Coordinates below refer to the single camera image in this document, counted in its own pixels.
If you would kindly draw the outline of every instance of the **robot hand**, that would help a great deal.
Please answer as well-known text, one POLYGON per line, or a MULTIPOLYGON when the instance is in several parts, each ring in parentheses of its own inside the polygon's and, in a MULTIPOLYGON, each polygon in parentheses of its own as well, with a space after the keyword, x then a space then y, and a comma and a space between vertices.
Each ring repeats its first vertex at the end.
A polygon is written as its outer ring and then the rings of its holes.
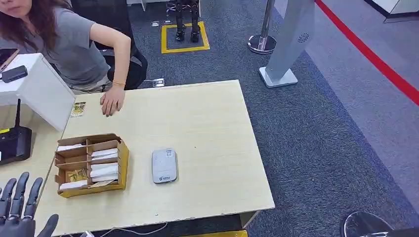
MULTIPOLYGON (((29 173, 24 172, 17 182, 16 191, 12 200, 13 188, 16 179, 10 179, 0 197, 0 237, 34 237, 37 199, 41 189, 42 178, 37 178, 32 185, 26 203, 25 212, 22 216, 25 201, 25 189, 29 173)), ((52 215, 38 237, 51 237, 58 223, 58 215, 52 215)))

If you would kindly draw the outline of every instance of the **black router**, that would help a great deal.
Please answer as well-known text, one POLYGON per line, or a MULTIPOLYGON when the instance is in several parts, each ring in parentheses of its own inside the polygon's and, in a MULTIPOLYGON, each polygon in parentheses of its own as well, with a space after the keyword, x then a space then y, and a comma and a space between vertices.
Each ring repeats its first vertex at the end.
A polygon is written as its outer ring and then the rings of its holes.
POLYGON ((15 126, 0 133, 0 165, 26 160, 31 156, 32 130, 19 123, 20 99, 17 102, 15 126))

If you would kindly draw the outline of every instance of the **black phone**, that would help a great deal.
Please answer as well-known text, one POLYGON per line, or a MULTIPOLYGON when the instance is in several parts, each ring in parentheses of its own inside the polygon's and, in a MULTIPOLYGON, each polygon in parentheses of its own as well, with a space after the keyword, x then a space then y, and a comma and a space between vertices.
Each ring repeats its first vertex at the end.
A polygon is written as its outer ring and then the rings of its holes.
POLYGON ((9 83, 17 79, 24 78, 28 75, 28 70, 25 66, 13 68, 1 73, 1 79, 4 83, 9 83))
POLYGON ((17 48, 0 49, 0 72, 2 72, 11 63, 18 53, 19 50, 17 48))

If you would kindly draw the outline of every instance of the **robot legs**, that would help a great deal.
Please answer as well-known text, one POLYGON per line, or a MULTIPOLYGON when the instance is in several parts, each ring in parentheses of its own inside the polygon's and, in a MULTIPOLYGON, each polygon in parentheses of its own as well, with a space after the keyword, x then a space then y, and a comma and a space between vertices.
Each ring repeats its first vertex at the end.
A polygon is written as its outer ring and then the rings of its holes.
MULTIPOLYGON (((185 40, 185 28, 186 26, 183 24, 183 16, 182 16, 182 9, 183 9, 183 2, 184 0, 176 0, 176 24, 177 24, 177 32, 176 32, 176 40, 184 41, 185 40)), ((199 0, 189 0, 191 11, 192 11, 192 33, 191 33, 191 41, 198 42, 200 37, 200 27, 198 26, 198 18, 199 18, 199 0)))

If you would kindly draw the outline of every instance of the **gray t-shirt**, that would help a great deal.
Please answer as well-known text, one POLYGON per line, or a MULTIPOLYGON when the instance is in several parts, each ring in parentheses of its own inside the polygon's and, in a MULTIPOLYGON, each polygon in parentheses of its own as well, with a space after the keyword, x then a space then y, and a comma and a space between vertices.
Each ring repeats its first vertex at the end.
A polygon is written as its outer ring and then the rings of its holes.
MULTIPOLYGON (((52 52, 47 52, 40 36, 28 32, 28 38, 38 47, 38 52, 57 67, 69 86, 89 85, 103 79, 109 66, 90 40, 90 28, 94 22, 63 8, 55 8, 54 13, 58 37, 52 52)), ((19 48, 20 54, 37 53, 29 45, 23 47, 1 36, 0 48, 19 48)))

